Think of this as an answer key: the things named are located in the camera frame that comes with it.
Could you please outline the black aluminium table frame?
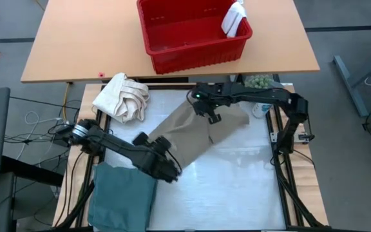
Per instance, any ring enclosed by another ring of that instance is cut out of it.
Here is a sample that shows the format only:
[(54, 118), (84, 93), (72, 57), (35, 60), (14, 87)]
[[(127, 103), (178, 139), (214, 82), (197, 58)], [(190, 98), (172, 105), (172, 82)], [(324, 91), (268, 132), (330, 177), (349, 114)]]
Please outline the black aluminium table frame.
[[(151, 106), (157, 121), (110, 122), (114, 135), (131, 141), (149, 133), (177, 104), (185, 101), (192, 83), (147, 83), (151, 97), (170, 94), (173, 102)], [(272, 148), (267, 130), (277, 132), (274, 110), (268, 119), (249, 115), (250, 124), (212, 146), (188, 167), (178, 182), (158, 182), (149, 230), (158, 232), (248, 232), (298, 226), (294, 202), (278, 184), (269, 162)]]

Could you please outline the cream canvas tote bag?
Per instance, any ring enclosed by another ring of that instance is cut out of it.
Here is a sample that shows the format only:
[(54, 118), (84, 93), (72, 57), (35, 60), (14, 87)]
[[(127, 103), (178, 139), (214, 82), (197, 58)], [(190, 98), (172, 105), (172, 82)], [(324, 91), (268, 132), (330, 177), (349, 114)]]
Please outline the cream canvas tote bag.
[(125, 124), (134, 119), (144, 120), (148, 99), (147, 85), (129, 79), (125, 73), (118, 73), (96, 96), (93, 105)]

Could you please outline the large light wooden desk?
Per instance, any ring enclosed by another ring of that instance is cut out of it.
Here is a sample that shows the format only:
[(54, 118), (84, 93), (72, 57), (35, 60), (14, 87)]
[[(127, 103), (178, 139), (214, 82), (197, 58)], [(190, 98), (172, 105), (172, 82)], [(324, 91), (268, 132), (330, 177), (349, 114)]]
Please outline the large light wooden desk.
[[(177, 77), (319, 71), (293, 0), (243, 0), (243, 5), (253, 34), (242, 56), (183, 70)], [(99, 78), (100, 72), (105, 77)], [(21, 81), (99, 81), (120, 72), (156, 77), (137, 0), (49, 0)]]

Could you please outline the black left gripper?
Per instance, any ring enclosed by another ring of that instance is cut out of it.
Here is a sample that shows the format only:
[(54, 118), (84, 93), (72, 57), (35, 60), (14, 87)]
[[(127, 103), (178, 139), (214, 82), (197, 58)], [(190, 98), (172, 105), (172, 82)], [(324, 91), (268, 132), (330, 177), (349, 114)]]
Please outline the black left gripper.
[(157, 137), (149, 141), (148, 137), (141, 138), (140, 145), (147, 148), (146, 154), (140, 163), (139, 169), (154, 179), (168, 183), (177, 181), (180, 170), (173, 159), (167, 157), (171, 143), (165, 137)]

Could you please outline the small white cloth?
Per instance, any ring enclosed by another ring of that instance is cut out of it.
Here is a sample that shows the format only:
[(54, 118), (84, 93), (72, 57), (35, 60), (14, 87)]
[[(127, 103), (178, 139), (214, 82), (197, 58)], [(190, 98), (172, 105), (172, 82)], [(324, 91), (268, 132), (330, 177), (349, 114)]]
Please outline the small white cloth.
[(221, 27), (224, 34), (227, 37), (236, 37), (238, 27), (245, 17), (247, 17), (247, 14), (243, 7), (243, 0), (237, 0), (230, 6), (223, 18)]

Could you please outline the grey metal desk leg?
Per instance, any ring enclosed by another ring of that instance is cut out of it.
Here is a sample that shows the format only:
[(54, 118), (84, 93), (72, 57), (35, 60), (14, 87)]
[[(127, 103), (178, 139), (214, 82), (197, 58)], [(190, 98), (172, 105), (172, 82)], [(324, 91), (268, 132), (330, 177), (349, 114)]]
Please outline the grey metal desk leg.
[(357, 86), (361, 84), (367, 77), (371, 76), (371, 59), (366, 61), (359, 70), (354, 73), (350, 73), (345, 63), (339, 55), (333, 56), (333, 63), (336, 66), (337, 71), (343, 79), (345, 86), (354, 102), (358, 114), (361, 117), (368, 116), (368, 110), (363, 102)]

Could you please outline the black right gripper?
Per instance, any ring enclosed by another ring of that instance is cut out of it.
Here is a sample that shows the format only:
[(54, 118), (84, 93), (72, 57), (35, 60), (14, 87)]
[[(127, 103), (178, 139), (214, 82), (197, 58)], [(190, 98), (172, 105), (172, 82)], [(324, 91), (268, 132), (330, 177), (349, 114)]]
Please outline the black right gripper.
[(188, 92), (188, 102), (197, 115), (215, 115), (215, 109), (220, 106), (230, 106), (231, 99), (218, 92), (220, 85), (198, 83)]

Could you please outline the red plastic laundry bin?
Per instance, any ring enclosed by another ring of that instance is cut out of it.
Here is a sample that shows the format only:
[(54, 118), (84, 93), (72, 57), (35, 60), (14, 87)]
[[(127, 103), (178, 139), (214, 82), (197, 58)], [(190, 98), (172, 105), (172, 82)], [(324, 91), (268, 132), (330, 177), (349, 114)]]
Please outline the red plastic laundry bin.
[(237, 0), (137, 0), (146, 53), (165, 74), (239, 59), (252, 36), (242, 19), (235, 37), (222, 21)]

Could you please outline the white spray bottle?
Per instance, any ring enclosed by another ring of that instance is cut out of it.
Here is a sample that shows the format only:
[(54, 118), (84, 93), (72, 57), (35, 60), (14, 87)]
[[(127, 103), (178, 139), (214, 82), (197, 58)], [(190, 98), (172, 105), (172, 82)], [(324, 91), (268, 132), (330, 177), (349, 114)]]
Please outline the white spray bottle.
[(264, 117), (271, 108), (271, 104), (256, 102), (252, 108), (252, 114), (260, 119)]

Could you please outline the khaki garment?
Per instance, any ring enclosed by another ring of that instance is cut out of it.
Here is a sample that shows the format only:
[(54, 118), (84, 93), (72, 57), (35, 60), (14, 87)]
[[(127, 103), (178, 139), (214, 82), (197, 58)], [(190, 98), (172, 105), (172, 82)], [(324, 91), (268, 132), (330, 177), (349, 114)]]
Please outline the khaki garment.
[(197, 115), (189, 103), (183, 102), (149, 134), (149, 138), (154, 140), (163, 136), (167, 139), (175, 164), (185, 168), (210, 147), (249, 124), (249, 115), (238, 104), (221, 106), (215, 112), (222, 119), (210, 124), (207, 117)]

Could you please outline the small potted green plant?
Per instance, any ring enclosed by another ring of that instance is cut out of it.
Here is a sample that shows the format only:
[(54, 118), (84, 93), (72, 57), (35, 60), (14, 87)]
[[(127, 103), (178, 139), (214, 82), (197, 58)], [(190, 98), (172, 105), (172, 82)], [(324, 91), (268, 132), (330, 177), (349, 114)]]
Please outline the small potted green plant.
[(258, 74), (246, 77), (244, 85), (250, 88), (266, 89), (269, 88), (271, 81), (270, 75)]

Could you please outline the teal grey garment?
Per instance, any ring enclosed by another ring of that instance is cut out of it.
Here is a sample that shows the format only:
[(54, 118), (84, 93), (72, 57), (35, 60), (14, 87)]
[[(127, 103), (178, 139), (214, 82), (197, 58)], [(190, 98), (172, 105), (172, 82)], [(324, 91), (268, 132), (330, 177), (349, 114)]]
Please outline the teal grey garment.
[(157, 181), (131, 168), (103, 162), (95, 169), (88, 222), (100, 232), (146, 232)]

